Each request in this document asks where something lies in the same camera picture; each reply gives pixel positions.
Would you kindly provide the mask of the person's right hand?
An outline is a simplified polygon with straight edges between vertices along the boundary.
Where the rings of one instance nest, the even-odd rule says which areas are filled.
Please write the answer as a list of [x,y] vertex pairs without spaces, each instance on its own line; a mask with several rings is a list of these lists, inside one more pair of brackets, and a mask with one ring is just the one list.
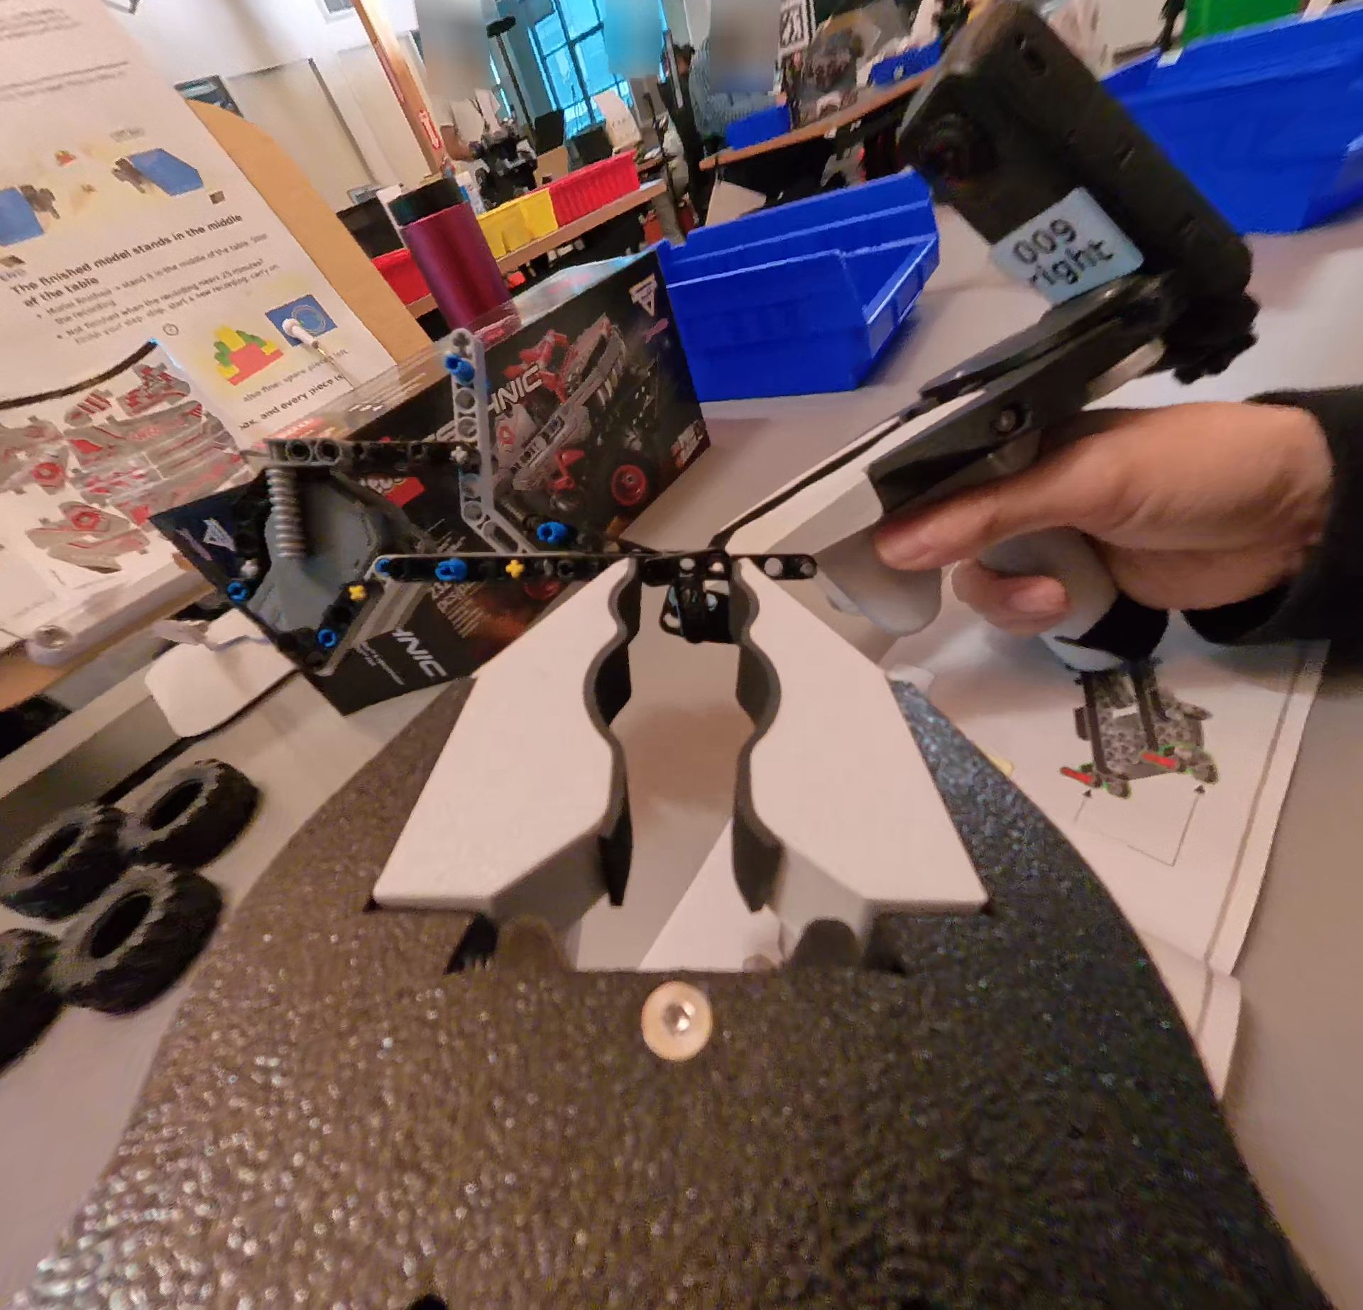
[[1031,468],[887,518],[874,535],[894,571],[952,570],[958,600],[1004,632],[1036,638],[1071,615],[1040,573],[986,570],[984,553],[1072,530],[1119,592],[1154,611],[1198,614],[1287,585],[1320,548],[1335,463],[1299,407],[1192,402],[1101,411]]

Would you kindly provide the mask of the yellow plastic bin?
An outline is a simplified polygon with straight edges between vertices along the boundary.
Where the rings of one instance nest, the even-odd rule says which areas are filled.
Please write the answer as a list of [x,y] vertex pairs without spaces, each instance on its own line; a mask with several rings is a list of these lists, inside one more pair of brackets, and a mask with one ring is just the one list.
[[558,230],[550,188],[519,195],[477,215],[479,229],[496,259],[531,246]]

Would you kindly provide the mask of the large window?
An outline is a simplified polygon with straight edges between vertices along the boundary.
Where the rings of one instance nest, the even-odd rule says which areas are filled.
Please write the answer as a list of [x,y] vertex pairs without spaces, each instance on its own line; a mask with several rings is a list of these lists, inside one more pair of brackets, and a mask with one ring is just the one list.
[[627,78],[607,63],[605,2],[515,0],[550,109],[564,116],[567,139],[604,124],[598,95],[614,93],[623,104],[633,103]]

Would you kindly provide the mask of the wooden poster board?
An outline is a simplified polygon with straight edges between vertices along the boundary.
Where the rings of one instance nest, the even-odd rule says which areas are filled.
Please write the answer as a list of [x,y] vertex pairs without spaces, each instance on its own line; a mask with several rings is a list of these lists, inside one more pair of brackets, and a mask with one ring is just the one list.
[[[187,103],[187,110],[207,128],[249,185],[274,211],[283,227],[309,255],[318,273],[342,297],[376,338],[392,363],[426,352],[429,340],[414,314],[369,264],[359,244],[328,209],[306,176],[278,144],[240,116],[213,106]],[[41,666],[26,647],[9,644],[1,655],[1,708],[23,705],[50,691],[56,682],[90,664],[97,655],[140,634],[173,614],[202,602],[208,585],[184,562],[176,561],[176,576],[155,596],[138,605],[138,614],[115,624],[90,649],[58,666]]]

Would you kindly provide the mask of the white instruction booklet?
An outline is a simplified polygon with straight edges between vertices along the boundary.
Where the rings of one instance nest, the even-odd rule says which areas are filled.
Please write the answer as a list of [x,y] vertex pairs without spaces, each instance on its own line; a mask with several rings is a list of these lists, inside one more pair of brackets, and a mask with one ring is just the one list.
[[1319,644],[1223,652],[1170,624],[1148,666],[1080,675],[952,614],[882,661],[1039,809],[1145,945],[1221,1098],[1252,926]]

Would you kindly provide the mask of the maroon tumbler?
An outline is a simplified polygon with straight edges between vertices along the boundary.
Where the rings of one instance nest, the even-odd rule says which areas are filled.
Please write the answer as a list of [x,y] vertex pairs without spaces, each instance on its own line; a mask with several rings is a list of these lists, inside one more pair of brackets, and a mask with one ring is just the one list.
[[433,177],[385,201],[385,209],[450,331],[484,344],[520,328],[520,316],[473,208],[453,177]]

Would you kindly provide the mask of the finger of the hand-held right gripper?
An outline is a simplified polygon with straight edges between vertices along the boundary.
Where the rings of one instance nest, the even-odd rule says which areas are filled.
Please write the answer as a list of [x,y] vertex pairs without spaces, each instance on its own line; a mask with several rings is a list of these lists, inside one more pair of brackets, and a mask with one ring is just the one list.
[[887,574],[871,530],[884,515],[864,468],[836,468],[791,484],[739,518],[731,556],[806,554],[841,592],[881,592]]
[[836,472],[853,463],[864,453],[874,448],[882,439],[900,437],[900,434],[906,433],[906,428],[913,421],[916,421],[919,416],[925,416],[926,413],[937,410],[938,407],[938,399],[920,398],[911,402],[906,408],[896,411],[893,416],[874,424],[853,442],[835,451],[833,454],[817,463],[814,468],[809,468],[805,474],[801,474],[791,483],[776,488],[771,495],[765,497],[756,506],[745,510],[739,518],[730,521],[725,527],[713,535],[713,548],[727,550],[728,541],[736,536],[741,529],[753,524],[760,516],[782,506],[785,501],[791,500],[797,492],[806,489],[809,484],[814,484],[830,472]]

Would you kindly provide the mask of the white instruction poster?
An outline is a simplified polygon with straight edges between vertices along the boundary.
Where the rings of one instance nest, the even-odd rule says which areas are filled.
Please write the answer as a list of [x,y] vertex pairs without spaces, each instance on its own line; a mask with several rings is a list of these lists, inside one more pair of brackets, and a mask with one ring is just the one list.
[[3,649],[179,574],[150,518],[395,360],[103,0],[1,0]]

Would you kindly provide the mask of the white stand base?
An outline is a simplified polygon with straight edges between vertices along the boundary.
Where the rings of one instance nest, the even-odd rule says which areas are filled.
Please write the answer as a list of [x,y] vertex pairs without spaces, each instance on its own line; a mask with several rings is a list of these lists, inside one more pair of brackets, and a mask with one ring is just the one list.
[[152,662],[143,678],[175,740],[198,740],[228,725],[298,669],[251,627],[228,627],[226,638],[179,644]]

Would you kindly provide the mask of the grey black toy brick model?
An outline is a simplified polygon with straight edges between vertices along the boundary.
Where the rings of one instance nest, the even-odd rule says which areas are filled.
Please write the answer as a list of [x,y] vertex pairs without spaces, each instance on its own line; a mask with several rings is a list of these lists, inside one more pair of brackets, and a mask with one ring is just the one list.
[[485,351],[465,331],[444,355],[452,422],[420,442],[266,443],[231,494],[228,600],[333,702],[467,679],[569,586],[633,564],[665,586],[666,632],[727,641],[736,556],[655,551],[544,518],[512,497],[494,445]]

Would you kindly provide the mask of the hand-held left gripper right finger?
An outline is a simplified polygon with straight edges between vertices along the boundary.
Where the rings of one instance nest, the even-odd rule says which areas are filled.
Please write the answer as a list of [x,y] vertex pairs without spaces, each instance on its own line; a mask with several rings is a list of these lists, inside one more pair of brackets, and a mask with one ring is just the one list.
[[893,688],[759,564],[735,564],[738,701],[731,871],[788,930],[870,930],[884,914],[982,910],[984,885]]

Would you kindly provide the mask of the grey desk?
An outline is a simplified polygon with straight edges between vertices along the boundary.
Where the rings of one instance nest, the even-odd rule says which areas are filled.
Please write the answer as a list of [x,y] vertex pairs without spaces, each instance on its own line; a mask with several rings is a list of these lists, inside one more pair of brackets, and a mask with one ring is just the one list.
[[622,907],[572,933],[372,888],[471,682],[301,676],[181,745],[128,679],[9,757],[3,848],[222,760],[260,807],[149,1008],[3,1070],[3,1308],[1360,1308],[1360,656],[1331,649],[1235,965],[1218,1098],[1081,854],[893,693],[981,915],[722,973],[739,650],[642,596]]

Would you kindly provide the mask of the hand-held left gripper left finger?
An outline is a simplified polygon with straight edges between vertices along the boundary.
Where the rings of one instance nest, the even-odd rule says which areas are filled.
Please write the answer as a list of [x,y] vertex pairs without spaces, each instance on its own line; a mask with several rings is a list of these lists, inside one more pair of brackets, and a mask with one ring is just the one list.
[[611,564],[474,675],[372,888],[380,909],[570,927],[622,906],[634,837],[611,725],[639,609],[639,567]]

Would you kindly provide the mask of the small black toy set box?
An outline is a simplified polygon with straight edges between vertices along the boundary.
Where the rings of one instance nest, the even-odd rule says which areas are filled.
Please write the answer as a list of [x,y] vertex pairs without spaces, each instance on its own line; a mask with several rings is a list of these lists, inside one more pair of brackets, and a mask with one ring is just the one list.
[[811,127],[850,107],[882,37],[884,30],[865,13],[841,14],[821,25],[794,68],[792,127]]

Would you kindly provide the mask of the wooden post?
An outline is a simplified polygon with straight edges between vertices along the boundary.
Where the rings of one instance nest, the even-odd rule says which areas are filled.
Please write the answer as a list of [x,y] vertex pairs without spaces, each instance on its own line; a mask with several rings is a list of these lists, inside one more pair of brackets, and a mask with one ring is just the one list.
[[412,133],[432,177],[452,173],[449,154],[426,106],[426,95],[389,23],[380,0],[350,0],[372,46],[385,80],[395,95],[403,119]]

